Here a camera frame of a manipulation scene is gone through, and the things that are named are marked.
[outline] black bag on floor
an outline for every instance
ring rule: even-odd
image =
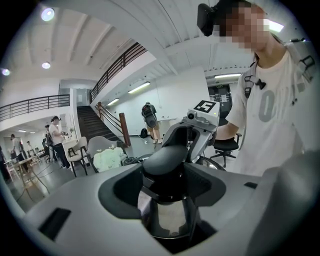
[[[143,128],[142,130],[141,130],[141,133],[140,133],[140,138],[146,138],[146,137],[148,137],[148,131],[147,131],[147,129],[146,128]]]

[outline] black metal railing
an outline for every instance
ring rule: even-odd
[[[134,59],[145,53],[147,50],[138,42],[126,50],[103,74],[100,80],[96,83],[91,91],[92,100],[97,97],[98,93],[115,77],[125,66],[127,66]]]
[[[30,98],[0,107],[0,121],[34,111],[70,106],[70,95]]]
[[[100,111],[98,105],[95,106],[95,109],[99,112],[99,114],[101,114],[101,116],[103,116],[103,118],[108,120],[114,128],[116,128],[121,134],[123,134],[120,120],[118,118],[116,118],[109,110],[105,109],[103,106],[100,107]]]

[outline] staircase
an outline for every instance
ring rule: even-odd
[[[78,106],[76,110],[81,135],[86,137],[87,141],[96,136],[103,136],[110,141],[120,141],[90,106]]]

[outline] wooden post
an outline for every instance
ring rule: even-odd
[[[99,116],[100,116],[100,119],[101,119],[101,102],[98,102],[98,109],[99,109]]]
[[[121,125],[121,129],[122,129],[123,137],[124,137],[124,143],[128,147],[130,147],[131,142],[130,142],[127,123],[126,123],[125,113],[119,113],[119,119],[120,119],[120,125]]]

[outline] balcony railing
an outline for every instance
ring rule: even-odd
[[[70,106],[70,95],[30,98],[0,107],[0,121],[34,111]]]
[[[127,66],[134,59],[145,53],[147,50],[136,42],[128,50],[125,51],[103,74],[100,80],[97,82],[93,90],[91,91],[92,100],[94,100],[98,93],[109,83],[109,81],[115,77],[125,66]]]

